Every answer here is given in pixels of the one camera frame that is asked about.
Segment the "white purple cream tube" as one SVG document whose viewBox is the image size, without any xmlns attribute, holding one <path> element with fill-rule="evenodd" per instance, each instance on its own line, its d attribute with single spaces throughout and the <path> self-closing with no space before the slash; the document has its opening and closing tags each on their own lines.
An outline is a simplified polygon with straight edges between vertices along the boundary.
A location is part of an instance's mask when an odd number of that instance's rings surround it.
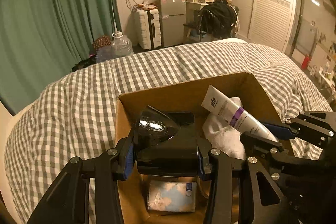
<svg viewBox="0 0 336 224">
<path fill-rule="evenodd" d="M 207 89 L 202 107 L 221 117 L 227 124 L 242 134 L 247 132 L 257 137 L 278 142 L 278 139 L 261 122 L 212 85 Z"/>
</svg>

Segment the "black dome-shaped device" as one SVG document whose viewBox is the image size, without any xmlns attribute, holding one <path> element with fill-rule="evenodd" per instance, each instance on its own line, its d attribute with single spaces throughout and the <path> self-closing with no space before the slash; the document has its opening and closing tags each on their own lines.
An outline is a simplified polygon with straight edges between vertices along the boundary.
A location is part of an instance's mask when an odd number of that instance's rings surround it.
<svg viewBox="0 0 336 224">
<path fill-rule="evenodd" d="M 199 171 L 197 132 L 191 112 L 146 106 L 134 129 L 137 170 L 162 177 L 194 177 Z"/>
</svg>

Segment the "grey white checkered duvet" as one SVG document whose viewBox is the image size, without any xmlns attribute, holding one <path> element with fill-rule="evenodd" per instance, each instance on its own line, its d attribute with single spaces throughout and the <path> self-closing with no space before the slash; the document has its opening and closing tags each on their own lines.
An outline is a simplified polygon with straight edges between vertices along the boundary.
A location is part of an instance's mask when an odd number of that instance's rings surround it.
<svg viewBox="0 0 336 224">
<path fill-rule="evenodd" d="M 113 146 L 117 99 L 186 81 L 252 73 L 281 120 L 301 110 L 330 111 L 317 87 L 291 59 L 241 39 L 187 44 L 89 66 L 49 84 L 6 129 L 1 182 L 9 212 L 26 223 L 73 156 L 90 158 Z"/>
</svg>

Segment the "red fire extinguisher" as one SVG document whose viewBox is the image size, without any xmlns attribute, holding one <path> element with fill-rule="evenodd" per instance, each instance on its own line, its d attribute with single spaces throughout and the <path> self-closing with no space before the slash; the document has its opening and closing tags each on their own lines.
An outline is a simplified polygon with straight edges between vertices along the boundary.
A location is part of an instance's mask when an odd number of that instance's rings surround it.
<svg viewBox="0 0 336 224">
<path fill-rule="evenodd" d="M 309 63 L 311 61 L 311 56 L 310 55 L 305 55 L 302 64 L 301 64 L 301 69 L 306 70 L 309 66 Z"/>
</svg>

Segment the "clear water jug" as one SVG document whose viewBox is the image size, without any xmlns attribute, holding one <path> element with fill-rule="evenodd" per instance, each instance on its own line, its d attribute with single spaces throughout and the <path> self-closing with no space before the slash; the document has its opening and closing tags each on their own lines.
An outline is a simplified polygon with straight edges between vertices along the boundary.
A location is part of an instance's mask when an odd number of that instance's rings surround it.
<svg viewBox="0 0 336 224">
<path fill-rule="evenodd" d="M 112 48 L 116 57 L 126 57 L 134 54 L 131 40 L 119 30 L 112 34 Z"/>
</svg>

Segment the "chair with black clothes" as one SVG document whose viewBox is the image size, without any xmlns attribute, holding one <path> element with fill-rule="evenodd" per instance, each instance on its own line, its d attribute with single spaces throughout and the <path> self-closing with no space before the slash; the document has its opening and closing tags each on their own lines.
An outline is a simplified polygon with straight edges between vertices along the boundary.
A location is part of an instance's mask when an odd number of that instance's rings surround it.
<svg viewBox="0 0 336 224">
<path fill-rule="evenodd" d="M 197 3 L 200 10 L 192 9 L 193 18 L 187 20 L 184 27 L 184 41 L 192 32 L 198 36 L 199 42 L 206 35 L 212 39 L 234 38 L 238 33 L 239 8 L 230 4 L 227 0 L 215 0 L 211 3 Z"/>
</svg>

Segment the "brown patterned bag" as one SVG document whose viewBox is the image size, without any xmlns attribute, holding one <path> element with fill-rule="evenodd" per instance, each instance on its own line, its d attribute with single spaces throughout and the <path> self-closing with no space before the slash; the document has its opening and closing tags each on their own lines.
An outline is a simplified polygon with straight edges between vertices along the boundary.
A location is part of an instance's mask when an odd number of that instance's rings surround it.
<svg viewBox="0 0 336 224">
<path fill-rule="evenodd" d="M 112 45 L 111 38 L 109 36 L 103 35 L 93 42 L 92 47 L 94 51 L 97 52 L 100 48 L 111 45 Z"/>
</svg>

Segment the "white suitcase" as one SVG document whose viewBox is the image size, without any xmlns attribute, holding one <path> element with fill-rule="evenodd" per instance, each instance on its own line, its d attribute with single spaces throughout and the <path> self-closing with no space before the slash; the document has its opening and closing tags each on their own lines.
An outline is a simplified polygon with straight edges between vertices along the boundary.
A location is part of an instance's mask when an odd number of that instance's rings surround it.
<svg viewBox="0 0 336 224">
<path fill-rule="evenodd" d="M 138 43 L 143 50 L 162 46 L 159 10 L 137 10 L 133 13 Z"/>
</svg>

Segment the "silver mini fridge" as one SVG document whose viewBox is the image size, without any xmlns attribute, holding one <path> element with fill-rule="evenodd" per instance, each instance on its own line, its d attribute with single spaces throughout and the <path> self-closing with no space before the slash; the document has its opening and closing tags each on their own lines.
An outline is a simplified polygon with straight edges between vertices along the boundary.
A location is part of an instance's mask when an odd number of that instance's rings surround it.
<svg viewBox="0 0 336 224">
<path fill-rule="evenodd" d="M 183 42 L 186 0 L 158 0 L 161 38 L 164 47 Z"/>
</svg>

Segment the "green curtain left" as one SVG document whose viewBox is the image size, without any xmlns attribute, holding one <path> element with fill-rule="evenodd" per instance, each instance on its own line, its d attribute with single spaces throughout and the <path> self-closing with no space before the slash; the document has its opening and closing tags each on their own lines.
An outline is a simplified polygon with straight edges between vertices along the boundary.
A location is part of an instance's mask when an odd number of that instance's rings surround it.
<svg viewBox="0 0 336 224">
<path fill-rule="evenodd" d="M 1 103 L 17 114 L 119 28 L 116 0 L 1 0 Z"/>
</svg>

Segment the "brown cardboard box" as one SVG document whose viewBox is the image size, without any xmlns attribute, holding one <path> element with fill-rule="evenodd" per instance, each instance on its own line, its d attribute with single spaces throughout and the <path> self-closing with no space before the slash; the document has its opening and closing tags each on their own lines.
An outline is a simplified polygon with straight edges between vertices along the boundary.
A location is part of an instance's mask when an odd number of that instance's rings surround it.
<svg viewBox="0 0 336 224">
<path fill-rule="evenodd" d="M 195 178 L 199 159 L 186 161 L 190 147 L 204 139 L 202 125 L 208 111 L 201 103 L 209 86 L 225 95 L 239 97 L 243 107 L 261 122 L 279 122 L 280 117 L 264 89 L 250 73 L 235 73 L 219 77 L 189 81 L 123 94 L 117 101 L 116 137 L 121 139 L 139 120 L 147 108 L 157 109 L 171 116 L 181 125 L 184 139 L 168 149 L 169 158 L 160 168 L 171 166 L 174 177 L 182 180 Z M 149 176 L 135 166 L 133 173 L 118 183 L 121 211 L 125 223 L 230 223 L 232 221 L 233 190 L 238 188 L 240 223 L 295 223 L 288 200 L 282 194 L 260 161 L 251 163 L 224 153 L 209 154 L 215 167 L 215 177 L 206 184 L 209 197 L 198 197 L 192 213 L 150 211 L 147 208 Z"/>
</svg>

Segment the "blue white tissue pack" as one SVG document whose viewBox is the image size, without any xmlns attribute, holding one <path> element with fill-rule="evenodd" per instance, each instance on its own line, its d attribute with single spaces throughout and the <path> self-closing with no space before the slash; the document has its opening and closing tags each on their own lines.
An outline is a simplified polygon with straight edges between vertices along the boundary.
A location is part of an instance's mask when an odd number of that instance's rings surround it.
<svg viewBox="0 0 336 224">
<path fill-rule="evenodd" d="M 147 209 L 171 213 L 190 213 L 196 209 L 196 182 L 151 180 Z"/>
</svg>

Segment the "white sock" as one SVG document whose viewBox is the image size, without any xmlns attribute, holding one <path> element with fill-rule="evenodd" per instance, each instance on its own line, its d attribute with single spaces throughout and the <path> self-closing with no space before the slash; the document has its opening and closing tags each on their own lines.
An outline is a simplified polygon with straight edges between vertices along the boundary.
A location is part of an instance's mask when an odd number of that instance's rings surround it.
<svg viewBox="0 0 336 224">
<path fill-rule="evenodd" d="M 244 145 L 240 141 L 241 133 L 225 122 L 221 117 L 210 113 L 203 126 L 204 135 L 213 148 L 220 149 L 229 157 L 246 159 Z"/>
</svg>

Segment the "white dressing table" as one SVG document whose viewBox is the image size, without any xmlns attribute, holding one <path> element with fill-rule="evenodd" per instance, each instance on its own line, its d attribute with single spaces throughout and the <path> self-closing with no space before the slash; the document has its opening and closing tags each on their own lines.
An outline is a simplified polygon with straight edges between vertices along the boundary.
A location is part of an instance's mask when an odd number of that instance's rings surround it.
<svg viewBox="0 0 336 224">
<path fill-rule="evenodd" d="M 227 2 L 227 0 L 215 0 L 213 2 L 186 2 L 186 21 L 184 27 L 198 28 L 204 20 L 217 19 L 224 22 L 228 19 L 228 25 L 232 26 L 237 19 L 235 9 Z"/>
</svg>

